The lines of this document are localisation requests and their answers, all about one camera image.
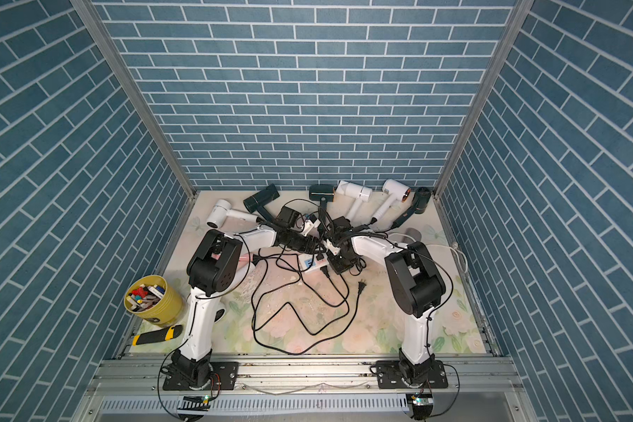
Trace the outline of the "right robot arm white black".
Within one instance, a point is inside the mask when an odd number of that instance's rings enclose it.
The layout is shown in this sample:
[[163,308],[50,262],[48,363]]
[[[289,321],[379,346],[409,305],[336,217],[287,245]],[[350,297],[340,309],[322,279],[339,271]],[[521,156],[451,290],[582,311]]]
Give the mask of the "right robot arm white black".
[[431,344],[434,314],[454,290],[446,286],[449,273],[435,262],[422,242],[395,243],[379,233],[355,234],[342,246],[329,245],[326,256],[338,274],[352,269],[360,260],[374,261],[385,268],[397,307],[406,314],[398,373],[411,386],[428,384],[430,372],[437,368]]

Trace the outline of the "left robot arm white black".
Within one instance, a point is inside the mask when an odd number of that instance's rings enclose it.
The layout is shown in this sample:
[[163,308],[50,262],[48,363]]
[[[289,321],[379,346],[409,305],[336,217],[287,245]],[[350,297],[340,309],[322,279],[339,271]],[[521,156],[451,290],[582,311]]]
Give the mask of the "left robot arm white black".
[[168,376],[166,389],[203,390],[212,384],[212,333],[216,315],[223,309],[222,298],[255,270],[258,260],[253,254],[274,246],[316,253],[319,241],[275,224],[232,234],[211,229],[204,235],[186,268],[190,295],[183,343],[161,369]]

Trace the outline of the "dark green boxy hair dryer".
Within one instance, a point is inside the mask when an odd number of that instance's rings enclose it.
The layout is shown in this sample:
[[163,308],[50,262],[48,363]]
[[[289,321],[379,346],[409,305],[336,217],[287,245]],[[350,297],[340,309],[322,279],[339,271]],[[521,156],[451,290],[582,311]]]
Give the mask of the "dark green boxy hair dryer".
[[309,187],[309,199],[324,206],[328,202],[333,202],[336,186],[317,184]]

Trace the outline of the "dark teal round hair dryer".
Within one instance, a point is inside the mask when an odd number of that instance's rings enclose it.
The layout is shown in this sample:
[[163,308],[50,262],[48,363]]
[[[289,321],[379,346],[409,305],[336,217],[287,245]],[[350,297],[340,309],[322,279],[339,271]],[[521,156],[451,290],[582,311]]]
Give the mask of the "dark teal round hair dryer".
[[420,187],[413,195],[413,202],[391,225],[392,229],[401,227],[411,216],[424,214],[433,191],[425,186]]

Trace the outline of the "white multicolour power strip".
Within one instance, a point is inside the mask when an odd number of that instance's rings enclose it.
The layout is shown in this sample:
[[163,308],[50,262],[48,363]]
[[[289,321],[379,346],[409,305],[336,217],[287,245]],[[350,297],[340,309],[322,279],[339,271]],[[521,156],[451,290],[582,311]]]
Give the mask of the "white multicolour power strip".
[[301,272],[311,272],[328,265],[327,258],[323,255],[300,254],[298,265]]

